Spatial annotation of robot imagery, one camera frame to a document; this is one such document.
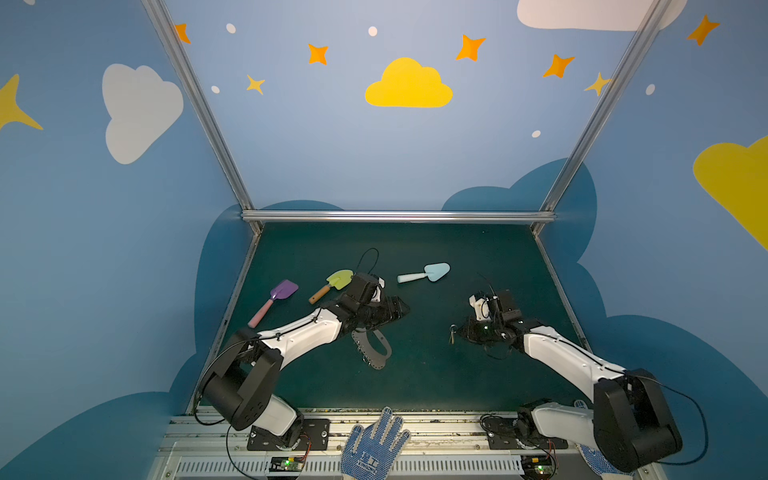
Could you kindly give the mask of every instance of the black mounting plate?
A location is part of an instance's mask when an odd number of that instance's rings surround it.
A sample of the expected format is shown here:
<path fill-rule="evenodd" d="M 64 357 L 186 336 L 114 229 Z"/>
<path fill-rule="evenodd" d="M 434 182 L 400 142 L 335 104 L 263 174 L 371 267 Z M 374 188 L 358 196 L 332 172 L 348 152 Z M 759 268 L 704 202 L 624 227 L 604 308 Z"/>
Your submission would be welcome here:
<path fill-rule="evenodd" d="M 486 433 L 486 437 L 488 438 L 488 447 L 491 450 L 520 450 L 522 447 L 518 444 L 517 438 L 515 438 L 515 434 L 512 433 L 512 423 L 515 421 L 515 419 L 497 419 L 497 418 L 489 418 L 486 419 L 485 422 L 488 424 L 488 427 L 495 431 L 495 432 L 508 432 L 508 434 L 499 435 L 499 434 L 493 434 L 493 436 L 490 436 L 488 433 Z M 526 439 L 526 443 L 533 444 L 539 447 L 540 449 L 544 449 L 544 451 L 550 450 L 549 442 L 552 442 L 552 445 L 557 450 L 563 450 L 568 448 L 568 442 L 566 442 L 563 439 L 558 438 L 549 438 L 549 437 L 543 437 L 543 436 L 537 436 L 534 438 Z"/>
<path fill-rule="evenodd" d="M 304 419 L 299 436 L 299 445 L 294 448 L 294 452 L 306 452 L 306 437 L 312 442 L 313 451 L 324 451 L 328 449 L 328 428 L 331 421 L 328 419 Z M 272 442 L 259 434 L 259 429 L 255 426 L 250 428 L 248 435 L 247 449 L 251 452 L 276 452 L 280 449 Z"/>

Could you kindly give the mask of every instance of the hand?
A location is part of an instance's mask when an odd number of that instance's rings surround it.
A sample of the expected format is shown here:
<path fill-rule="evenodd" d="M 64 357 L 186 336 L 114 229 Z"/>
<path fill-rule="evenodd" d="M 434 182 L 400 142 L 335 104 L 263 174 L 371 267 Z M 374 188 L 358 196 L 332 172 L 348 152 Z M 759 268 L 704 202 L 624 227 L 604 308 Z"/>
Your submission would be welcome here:
<path fill-rule="evenodd" d="M 365 430 L 360 424 L 353 426 L 341 454 L 344 480 L 384 480 L 411 438 L 411 432 L 401 433 L 401 428 L 402 417 L 392 416 L 389 407 L 384 407 L 379 421 Z"/>

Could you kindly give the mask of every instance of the trowel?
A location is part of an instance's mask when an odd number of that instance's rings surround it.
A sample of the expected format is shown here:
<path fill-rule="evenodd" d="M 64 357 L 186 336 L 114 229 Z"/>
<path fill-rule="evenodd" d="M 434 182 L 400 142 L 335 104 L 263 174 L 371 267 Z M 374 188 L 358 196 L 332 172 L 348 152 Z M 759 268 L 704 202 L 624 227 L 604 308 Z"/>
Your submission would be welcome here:
<path fill-rule="evenodd" d="M 294 282 L 291 282 L 290 280 L 283 280 L 280 282 L 275 288 L 272 289 L 270 292 L 270 299 L 264 303 L 264 306 L 262 306 L 258 312 L 256 312 L 256 315 L 253 316 L 252 319 L 248 322 L 248 326 L 252 329 L 256 328 L 256 325 L 259 324 L 262 318 L 264 318 L 264 315 L 266 315 L 266 311 L 270 309 L 272 304 L 275 300 L 284 300 L 288 298 L 289 296 L 293 295 L 294 292 L 296 292 L 299 289 L 299 286 L 296 285 Z"/>
<path fill-rule="evenodd" d="M 312 295 L 312 298 L 310 298 L 310 303 L 315 304 L 317 300 L 320 300 L 323 295 L 328 293 L 331 290 L 331 287 L 341 290 L 345 286 L 349 285 L 349 282 L 352 281 L 352 271 L 351 270 L 339 270 L 336 273 L 333 273 L 331 276 L 326 278 L 326 282 L 328 282 L 328 285 L 325 285 L 323 288 L 317 291 L 314 295 Z"/>
<path fill-rule="evenodd" d="M 427 277 L 429 281 L 436 282 L 440 280 L 448 271 L 451 266 L 447 263 L 433 263 L 424 267 L 424 273 L 408 273 L 407 275 L 398 275 L 397 283 L 410 282 L 411 280 L 418 280 L 420 278 Z"/>

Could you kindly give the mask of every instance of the trowel handle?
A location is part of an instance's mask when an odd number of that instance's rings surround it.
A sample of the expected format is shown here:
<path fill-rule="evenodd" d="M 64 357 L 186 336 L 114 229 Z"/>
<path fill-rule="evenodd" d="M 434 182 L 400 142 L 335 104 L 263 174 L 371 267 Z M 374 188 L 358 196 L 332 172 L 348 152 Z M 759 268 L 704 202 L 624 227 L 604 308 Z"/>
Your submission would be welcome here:
<path fill-rule="evenodd" d="M 254 315 L 253 318 L 250 319 L 250 321 L 248 322 L 248 326 L 252 329 L 255 329 L 256 325 L 258 325 L 261 319 L 264 318 L 264 316 L 266 315 L 266 311 L 270 309 L 273 303 L 274 302 L 272 301 L 271 298 L 267 300 L 266 303 L 264 303 L 264 306 L 262 306 L 259 309 L 259 311 L 256 312 L 256 315 Z"/>
<path fill-rule="evenodd" d="M 320 300 L 321 298 L 323 298 L 323 295 L 325 295 L 329 291 L 331 291 L 330 285 L 325 285 L 320 290 L 317 290 L 317 293 L 315 293 L 314 295 L 312 295 L 312 297 L 310 297 L 310 303 L 314 305 L 317 300 Z"/>
<path fill-rule="evenodd" d="M 398 275 L 397 276 L 397 283 L 405 283 L 410 282 L 411 280 L 418 280 L 420 278 L 426 277 L 426 273 L 409 273 L 407 275 Z"/>

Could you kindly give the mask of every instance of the white cloud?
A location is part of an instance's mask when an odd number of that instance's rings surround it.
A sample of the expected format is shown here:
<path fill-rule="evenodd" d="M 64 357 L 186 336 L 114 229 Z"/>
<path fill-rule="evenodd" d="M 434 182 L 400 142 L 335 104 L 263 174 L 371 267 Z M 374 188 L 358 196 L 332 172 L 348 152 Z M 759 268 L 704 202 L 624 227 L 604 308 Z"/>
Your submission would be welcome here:
<path fill-rule="evenodd" d="M 683 11 L 687 0 L 672 0 L 661 27 Z M 653 0 L 520 0 L 518 18 L 533 28 L 635 31 Z"/>
<path fill-rule="evenodd" d="M 181 116 L 184 97 L 176 84 L 142 65 L 136 70 L 113 64 L 101 81 L 112 120 L 107 148 L 121 164 L 135 162 Z"/>

